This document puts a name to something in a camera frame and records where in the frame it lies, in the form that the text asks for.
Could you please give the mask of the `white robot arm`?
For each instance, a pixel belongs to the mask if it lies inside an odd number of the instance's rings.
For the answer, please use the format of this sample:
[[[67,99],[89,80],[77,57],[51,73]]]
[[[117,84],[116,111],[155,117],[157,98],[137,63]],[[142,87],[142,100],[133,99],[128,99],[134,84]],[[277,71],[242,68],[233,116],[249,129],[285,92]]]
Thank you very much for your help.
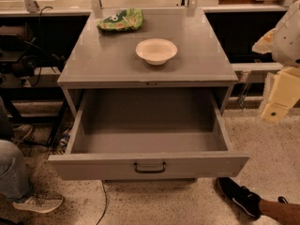
[[[269,124],[282,120],[300,99],[300,2],[294,2],[276,27],[252,46],[255,53],[271,53],[282,65],[265,80],[259,117]]]

